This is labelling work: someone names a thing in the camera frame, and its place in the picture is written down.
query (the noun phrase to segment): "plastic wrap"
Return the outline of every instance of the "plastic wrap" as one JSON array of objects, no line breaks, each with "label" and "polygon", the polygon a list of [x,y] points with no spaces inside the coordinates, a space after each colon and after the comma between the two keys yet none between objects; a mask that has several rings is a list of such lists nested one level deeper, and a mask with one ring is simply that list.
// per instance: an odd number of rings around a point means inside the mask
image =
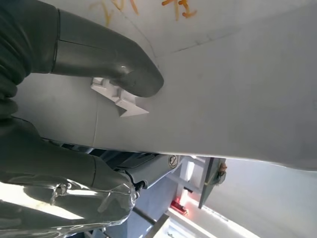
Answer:
[{"label": "plastic wrap", "polygon": [[66,178],[0,172],[0,237],[63,238],[120,225],[136,199],[131,182],[97,190]]}]

